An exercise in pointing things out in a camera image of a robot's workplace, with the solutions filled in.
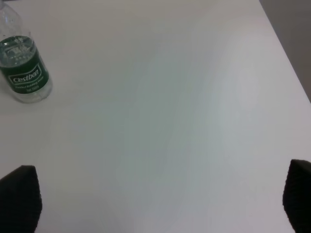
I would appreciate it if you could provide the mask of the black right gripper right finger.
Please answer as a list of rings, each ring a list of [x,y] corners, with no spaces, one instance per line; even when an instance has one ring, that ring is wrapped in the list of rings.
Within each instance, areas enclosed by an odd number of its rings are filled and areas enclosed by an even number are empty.
[[[282,204],[296,233],[311,231],[311,163],[292,159],[290,162]]]

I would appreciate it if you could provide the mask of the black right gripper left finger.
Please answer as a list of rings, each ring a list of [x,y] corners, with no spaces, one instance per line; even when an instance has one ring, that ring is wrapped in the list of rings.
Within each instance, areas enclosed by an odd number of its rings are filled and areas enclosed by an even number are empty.
[[[43,204],[35,166],[22,165],[0,180],[0,231],[34,233]]]

